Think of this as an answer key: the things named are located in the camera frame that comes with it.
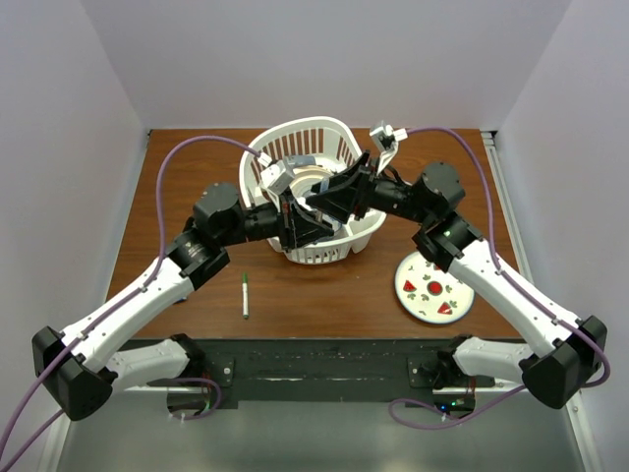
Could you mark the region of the white marker pen green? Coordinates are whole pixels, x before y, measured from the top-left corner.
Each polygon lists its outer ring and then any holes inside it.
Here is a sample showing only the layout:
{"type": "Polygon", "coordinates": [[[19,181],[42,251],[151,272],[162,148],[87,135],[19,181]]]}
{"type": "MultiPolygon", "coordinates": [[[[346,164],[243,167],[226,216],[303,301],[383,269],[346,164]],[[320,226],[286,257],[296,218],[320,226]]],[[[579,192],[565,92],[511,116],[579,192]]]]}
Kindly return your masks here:
{"type": "Polygon", "coordinates": [[[250,317],[250,300],[249,300],[249,283],[244,281],[242,283],[242,302],[243,302],[243,319],[248,320],[250,317]]]}

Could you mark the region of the white marker pen blue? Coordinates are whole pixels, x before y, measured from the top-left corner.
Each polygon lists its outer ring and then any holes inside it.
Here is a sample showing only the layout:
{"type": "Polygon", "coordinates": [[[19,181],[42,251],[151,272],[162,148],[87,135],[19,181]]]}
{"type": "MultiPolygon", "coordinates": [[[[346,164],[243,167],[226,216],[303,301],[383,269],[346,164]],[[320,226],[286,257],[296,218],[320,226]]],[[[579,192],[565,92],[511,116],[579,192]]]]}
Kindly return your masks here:
{"type": "Polygon", "coordinates": [[[325,191],[328,188],[328,184],[329,180],[323,179],[317,185],[314,185],[311,188],[311,194],[308,196],[307,201],[309,202],[309,206],[316,212],[316,217],[320,221],[324,221],[330,225],[333,225],[333,218],[329,215],[328,210],[316,206],[315,204],[312,204],[310,202],[313,197],[318,196],[321,192],[325,191]]]}

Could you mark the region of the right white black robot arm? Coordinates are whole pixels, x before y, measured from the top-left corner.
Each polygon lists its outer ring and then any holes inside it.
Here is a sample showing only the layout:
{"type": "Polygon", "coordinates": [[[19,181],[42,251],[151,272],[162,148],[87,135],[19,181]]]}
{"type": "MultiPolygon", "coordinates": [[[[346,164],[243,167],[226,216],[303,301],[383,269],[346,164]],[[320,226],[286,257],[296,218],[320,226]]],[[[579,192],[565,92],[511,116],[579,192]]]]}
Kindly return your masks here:
{"type": "Polygon", "coordinates": [[[464,196],[449,164],[431,163],[409,184],[379,176],[363,155],[315,184],[306,202],[339,221],[376,209],[418,223],[413,237],[418,252],[469,286],[522,336],[520,343],[456,337],[438,354],[443,383],[458,386],[476,376],[506,380],[553,409],[582,388],[604,384],[611,373],[605,324],[562,308],[504,262],[492,241],[459,214],[464,196]]]}

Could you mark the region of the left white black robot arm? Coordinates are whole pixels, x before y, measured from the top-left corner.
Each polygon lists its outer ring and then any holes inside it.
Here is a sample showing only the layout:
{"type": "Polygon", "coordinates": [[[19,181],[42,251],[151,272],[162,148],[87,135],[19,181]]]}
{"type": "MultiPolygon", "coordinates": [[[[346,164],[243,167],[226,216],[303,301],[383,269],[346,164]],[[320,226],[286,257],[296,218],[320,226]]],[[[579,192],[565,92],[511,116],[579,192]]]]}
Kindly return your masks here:
{"type": "Polygon", "coordinates": [[[74,326],[41,329],[32,339],[35,372],[71,420],[80,421],[129,386],[196,384],[203,351],[185,334],[147,350],[121,352],[142,327],[197,291],[229,262],[227,247],[276,237],[292,250],[332,236],[331,223],[285,190],[279,202],[245,207],[229,183],[208,186],[184,230],[133,283],[74,326]]]}

